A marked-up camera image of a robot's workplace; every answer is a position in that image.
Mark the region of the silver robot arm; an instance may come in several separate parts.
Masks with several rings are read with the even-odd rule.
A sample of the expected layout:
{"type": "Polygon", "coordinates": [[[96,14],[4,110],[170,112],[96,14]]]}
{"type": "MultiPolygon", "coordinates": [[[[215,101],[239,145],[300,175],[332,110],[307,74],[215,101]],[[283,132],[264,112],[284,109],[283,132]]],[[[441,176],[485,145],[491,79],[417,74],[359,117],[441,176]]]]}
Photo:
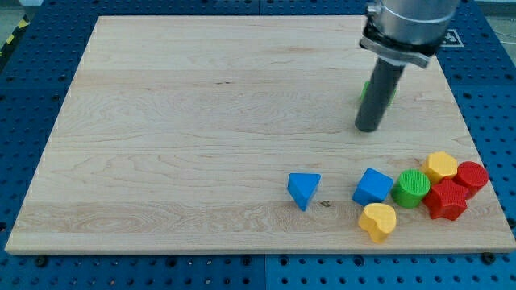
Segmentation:
{"type": "Polygon", "coordinates": [[[377,55],[355,126],[378,129],[408,64],[426,68],[442,45],[458,0],[374,0],[359,45],[377,55]]]}

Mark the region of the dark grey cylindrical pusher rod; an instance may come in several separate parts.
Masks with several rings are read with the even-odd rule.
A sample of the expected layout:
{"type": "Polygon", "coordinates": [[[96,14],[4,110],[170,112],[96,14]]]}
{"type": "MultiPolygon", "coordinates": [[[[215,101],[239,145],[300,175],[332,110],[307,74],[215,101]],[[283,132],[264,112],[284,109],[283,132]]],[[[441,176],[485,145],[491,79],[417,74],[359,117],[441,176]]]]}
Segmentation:
{"type": "Polygon", "coordinates": [[[377,58],[367,93],[356,115],[355,126],[358,130],[373,132],[379,127],[404,68],[404,65],[393,65],[387,60],[377,58]]]}

